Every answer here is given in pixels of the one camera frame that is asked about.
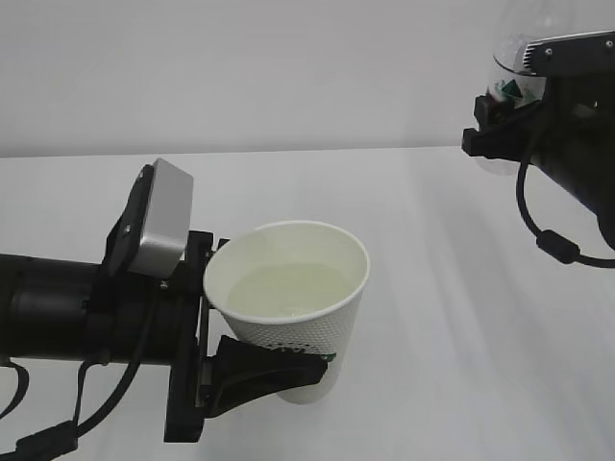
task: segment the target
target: white table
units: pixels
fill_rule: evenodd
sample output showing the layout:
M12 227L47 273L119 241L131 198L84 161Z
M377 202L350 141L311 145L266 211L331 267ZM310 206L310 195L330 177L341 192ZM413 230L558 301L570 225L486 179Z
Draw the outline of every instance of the white table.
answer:
M198 445L162 443L167 371L144 367L120 407L67 459L611 460L615 283L537 250L514 178L458 148L176 155L195 177L192 228L234 237L290 218L356 233L373 258L336 388L314 405L275 396L207 422ZM98 262L136 173L154 157L0 160L0 253ZM539 173L537 221L609 255L595 219ZM215 318L212 344L226 332ZM22 361L29 397L0 450L68 418L76 364ZM96 369L85 414L121 366ZM0 406L14 381L0 371Z

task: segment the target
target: cable connector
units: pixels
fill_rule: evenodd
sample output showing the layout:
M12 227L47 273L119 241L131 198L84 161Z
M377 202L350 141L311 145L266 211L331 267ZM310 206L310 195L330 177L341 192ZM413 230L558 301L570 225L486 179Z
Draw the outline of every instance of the cable connector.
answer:
M22 459L51 461L79 446L77 425L66 421L17 441L16 455Z
M554 230L541 231L536 237L536 245L563 264L572 264L580 257L578 245Z

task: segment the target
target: green print on cup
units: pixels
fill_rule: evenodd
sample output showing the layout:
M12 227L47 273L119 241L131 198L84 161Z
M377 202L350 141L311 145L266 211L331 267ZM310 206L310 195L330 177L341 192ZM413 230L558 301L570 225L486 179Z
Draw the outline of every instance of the green print on cup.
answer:
M327 363L331 363L335 360L335 358L337 357L336 353L327 353L325 355L322 355L323 360L325 360Z
M531 85L528 82L518 82L517 79L510 81L499 80L495 83L494 87L498 93L499 99L505 99L513 101L515 107L519 108L527 104L531 104L539 99L535 94L532 85L540 85L541 82L532 82Z

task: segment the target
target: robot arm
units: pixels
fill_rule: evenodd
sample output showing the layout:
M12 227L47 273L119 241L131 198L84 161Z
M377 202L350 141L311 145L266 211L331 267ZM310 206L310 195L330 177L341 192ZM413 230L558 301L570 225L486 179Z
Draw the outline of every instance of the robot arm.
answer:
M203 274L214 237L189 230L191 201L192 178L159 159L139 173L100 265L0 255L0 366L19 376L0 419L23 400L29 382L11 357L83 361L75 417L21 439L0 460L54 459L76 449L120 402L141 363L171 370L165 442L197 442L205 419L320 381L328 365L319 355L223 337L208 356ZM80 421L86 370L109 362L128 365L108 400Z
M520 163L517 200L538 246L560 262L615 268L615 260L582 255L529 216L524 185L533 164L594 212L606 243L615 249L615 32L560 36L523 43L513 68L545 78L542 100L516 109L487 94L476 100L478 130L463 134L471 157Z

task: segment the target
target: black cylinder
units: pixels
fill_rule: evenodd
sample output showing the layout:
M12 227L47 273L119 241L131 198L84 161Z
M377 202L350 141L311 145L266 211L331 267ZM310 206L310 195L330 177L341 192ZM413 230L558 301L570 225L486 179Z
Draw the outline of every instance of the black cylinder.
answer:
M143 362L171 363L182 322L196 323L193 300L173 289L182 286L186 268L178 267L169 290L160 290L151 278L125 274L113 285L112 302L100 305L91 299L98 267L0 255L0 355L84 360L104 350L111 361L127 362L153 306Z
M0 354L76 358L97 266L0 255Z

